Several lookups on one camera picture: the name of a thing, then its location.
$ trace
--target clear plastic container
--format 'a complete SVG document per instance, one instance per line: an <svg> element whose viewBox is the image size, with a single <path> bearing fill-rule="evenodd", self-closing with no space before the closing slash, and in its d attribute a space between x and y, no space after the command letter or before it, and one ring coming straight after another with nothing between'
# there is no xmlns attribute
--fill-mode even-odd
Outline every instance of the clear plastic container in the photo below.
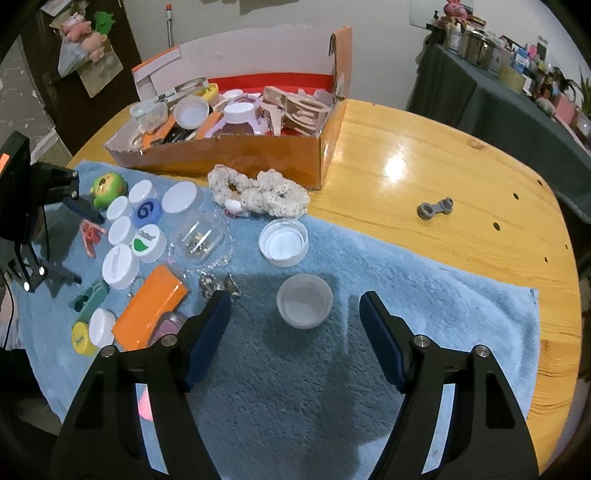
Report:
<svg viewBox="0 0 591 480"><path fill-rule="evenodd" d="M168 120L168 107L164 102L142 102L134 105L129 113L138 122L141 133L154 133Z"/></svg>

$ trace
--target green round toy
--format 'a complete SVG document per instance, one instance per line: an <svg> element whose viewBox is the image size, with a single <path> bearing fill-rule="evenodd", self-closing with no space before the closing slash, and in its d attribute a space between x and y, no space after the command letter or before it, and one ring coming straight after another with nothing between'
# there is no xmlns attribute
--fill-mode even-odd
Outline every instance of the green round toy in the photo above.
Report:
<svg viewBox="0 0 591 480"><path fill-rule="evenodd" d="M95 196L95 208L104 210L117 197L127 194L127 183L121 175L110 171L94 180L90 192Z"/></svg>

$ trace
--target orange case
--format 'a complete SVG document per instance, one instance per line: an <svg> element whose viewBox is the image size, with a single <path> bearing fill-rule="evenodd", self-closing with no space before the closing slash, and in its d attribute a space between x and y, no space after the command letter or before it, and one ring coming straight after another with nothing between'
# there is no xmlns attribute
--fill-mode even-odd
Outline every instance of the orange case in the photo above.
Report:
<svg viewBox="0 0 591 480"><path fill-rule="evenodd" d="M113 327L126 350L146 348L164 312L172 312L188 289L164 265L157 266L133 296Z"/></svg>

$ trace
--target green toy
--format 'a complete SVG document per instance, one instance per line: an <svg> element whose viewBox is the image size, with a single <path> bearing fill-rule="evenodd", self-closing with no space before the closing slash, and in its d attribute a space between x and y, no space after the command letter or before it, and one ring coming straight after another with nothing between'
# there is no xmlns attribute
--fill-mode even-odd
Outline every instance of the green toy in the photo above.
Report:
<svg viewBox="0 0 591 480"><path fill-rule="evenodd" d="M97 210L106 209L113 200L127 193L127 184L118 173L105 173L93 183L90 192L95 195L94 206Z"/></svg>
<svg viewBox="0 0 591 480"><path fill-rule="evenodd" d="M114 23L113 14L107 12L95 13L95 30L101 35L108 35Z"/></svg>
<svg viewBox="0 0 591 480"><path fill-rule="evenodd" d="M102 280L96 280L84 293L78 295L68 306L79 313L77 322L88 323L90 317L109 293L109 286Z"/></svg>

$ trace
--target white plastic lid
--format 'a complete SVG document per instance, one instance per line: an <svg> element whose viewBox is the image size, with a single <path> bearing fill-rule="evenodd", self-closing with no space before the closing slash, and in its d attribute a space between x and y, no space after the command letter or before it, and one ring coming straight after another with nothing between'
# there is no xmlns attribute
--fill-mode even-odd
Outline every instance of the white plastic lid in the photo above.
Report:
<svg viewBox="0 0 591 480"><path fill-rule="evenodd" d="M318 327L330 313L333 293L322 278L301 273L283 282L277 292L277 308L292 327Z"/></svg>
<svg viewBox="0 0 591 480"><path fill-rule="evenodd" d="M142 262L152 263L162 256L167 244L168 240L158 225L149 223L136 232L131 251Z"/></svg>
<svg viewBox="0 0 591 480"><path fill-rule="evenodd" d="M107 220L114 222L119 217L129 217L134 211L127 197L117 197L107 208Z"/></svg>
<svg viewBox="0 0 591 480"><path fill-rule="evenodd" d="M98 348L112 344L115 337L111 329L114 325L115 315L105 309L96 309L88 325L90 342Z"/></svg>
<svg viewBox="0 0 591 480"><path fill-rule="evenodd" d="M111 245L129 245L135 235L135 226L129 217L119 217L109 228L109 243Z"/></svg>
<svg viewBox="0 0 591 480"><path fill-rule="evenodd" d="M103 279L115 290L124 290L135 280L139 271L139 259L128 245L117 245L107 253L103 261Z"/></svg>
<svg viewBox="0 0 591 480"><path fill-rule="evenodd" d="M209 104L205 99L196 95L183 98L174 107L174 119L178 125L187 130L199 128L209 115Z"/></svg>
<svg viewBox="0 0 591 480"><path fill-rule="evenodd" d="M133 206L137 206L145 199L156 198L157 193L156 187L150 180L140 180L129 191L129 201Z"/></svg>
<svg viewBox="0 0 591 480"><path fill-rule="evenodd" d="M245 124L256 118L255 106L248 102L238 102L228 105L223 110L223 119L227 124Z"/></svg>
<svg viewBox="0 0 591 480"><path fill-rule="evenodd" d="M192 181L180 181L170 187L162 198L162 209L166 213L180 213L191 205L200 206L203 193Z"/></svg>
<svg viewBox="0 0 591 480"><path fill-rule="evenodd" d="M293 267L308 253L308 230L299 221L279 218L269 223L259 236L259 249L276 267Z"/></svg>
<svg viewBox="0 0 591 480"><path fill-rule="evenodd" d="M228 90L222 96L226 100L232 100L233 98L240 97L240 95L242 95L243 93L244 92L242 90L240 90L240 88L235 88L234 90Z"/></svg>

